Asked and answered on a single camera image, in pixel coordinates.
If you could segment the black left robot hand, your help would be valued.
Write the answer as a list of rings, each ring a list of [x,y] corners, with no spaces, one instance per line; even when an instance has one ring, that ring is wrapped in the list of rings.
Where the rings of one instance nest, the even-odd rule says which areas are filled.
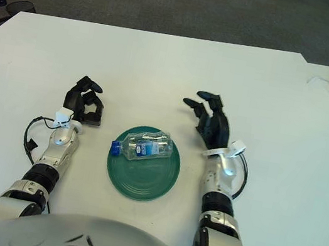
[[[104,106],[97,94],[102,93],[103,89],[86,75],[67,92],[63,107],[73,111],[73,120],[98,127]]]

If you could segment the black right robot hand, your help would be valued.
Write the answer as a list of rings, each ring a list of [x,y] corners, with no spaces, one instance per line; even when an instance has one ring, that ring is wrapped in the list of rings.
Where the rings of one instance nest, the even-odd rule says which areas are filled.
[[[230,129],[223,111],[221,96],[206,91],[198,91],[197,95],[208,103],[212,115],[209,115],[201,102],[189,98],[184,98],[183,102],[194,111],[195,116],[198,118],[196,130],[201,135],[207,149],[228,147]]]

